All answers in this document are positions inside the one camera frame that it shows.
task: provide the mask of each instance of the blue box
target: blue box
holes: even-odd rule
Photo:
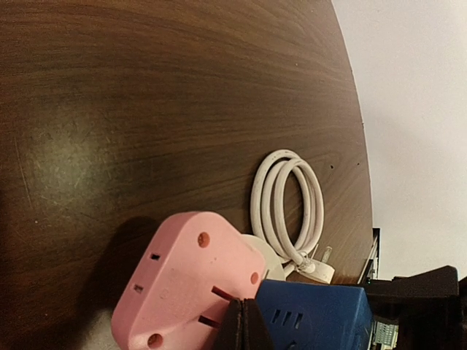
[[[373,314],[360,287],[265,280],[256,300],[277,350],[367,350]]]

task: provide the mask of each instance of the white cord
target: white cord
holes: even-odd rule
[[[284,215],[284,187],[291,171],[300,184],[304,202],[303,222],[295,245],[290,241]],[[271,218],[273,186],[274,225]],[[255,236],[272,246],[281,263],[292,260],[285,267],[286,276],[294,270],[312,272],[315,269],[308,254],[323,231],[324,202],[320,183],[305,160],[288,149],[272,152],[263,160],[253,182],[250,216]]]

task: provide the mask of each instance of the round hole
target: round hole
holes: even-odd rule
[[[198,245],[201,248],[206,248],[207,246],[209,246],[209,240],[209,235],[206,232],[200,233],[198,236]]]
[[[147,339],[147,345],[149,349],[157,349],[162,346],[163,338],[160,334],[153,334]]]
[[[256,284],[256,282],[258,282],[259,278],[260,278],[260,276],[258,275],[258,273],[253,272],[252,275],[251,275],[251,278],[250,278],[251,284]]]

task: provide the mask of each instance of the pink device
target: pink device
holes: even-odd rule
[[[219,214],[166,219],[112,317],[123,350],[210,349],[232,298],[254,298],[263,255]]]

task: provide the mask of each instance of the brown wood surface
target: brown wood surface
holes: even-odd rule
[[[317,256],[358,277],[368,163],[329,1],[2,1],[0,45],[0,348],[78,349],[170,214],[251,232],[255,170],[280,148],[323,186]]]

